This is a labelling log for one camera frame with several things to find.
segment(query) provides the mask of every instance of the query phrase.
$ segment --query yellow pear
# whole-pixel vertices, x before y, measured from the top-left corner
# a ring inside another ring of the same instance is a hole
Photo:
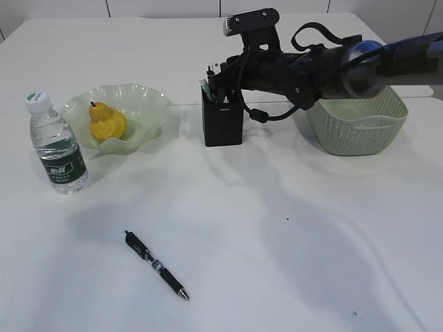
[[[103,143],[108,138],[122,138],[127,130],[125,114],[107,106],[103,102],[91,102],[89,107],[91,122],[89,130],[92,137]]]

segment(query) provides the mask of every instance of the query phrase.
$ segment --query plastic bottle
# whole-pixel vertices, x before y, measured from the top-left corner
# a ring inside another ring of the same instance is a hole
[[[30,137],[51,184],[60,194],[72,194],[87,186],[88,171],[68,122],[53,109],[45,92],[25,100],[30,117]]]

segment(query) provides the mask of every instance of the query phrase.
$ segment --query pen tip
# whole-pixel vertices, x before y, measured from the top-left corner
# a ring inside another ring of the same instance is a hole
[[[190,300],[189,295],[186,293],[186,290],[184,290],[184,288],[179,290],[179,295],[181,298],[185,299],[186,301]]]

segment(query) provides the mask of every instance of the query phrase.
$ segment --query green bowl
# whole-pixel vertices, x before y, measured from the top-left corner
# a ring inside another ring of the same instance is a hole
[[[125,114],[128,128],[120,140],[110,138],[101,144],[94,140],[89,131],[91,102],[104,102]],[[68,121],[83,147],[117,154],[135,151],[141,143],[153,139],[165,123],[170,105],[161,92],[140,84],[102,85],[69,100],[60,115]]]

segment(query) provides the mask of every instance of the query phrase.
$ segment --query green basket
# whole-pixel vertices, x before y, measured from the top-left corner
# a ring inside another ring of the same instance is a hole
[[[408,109],[389,86],[377,97],[321,100],[307,111],[320,144],[337,156],[382,152],[406,121]]]

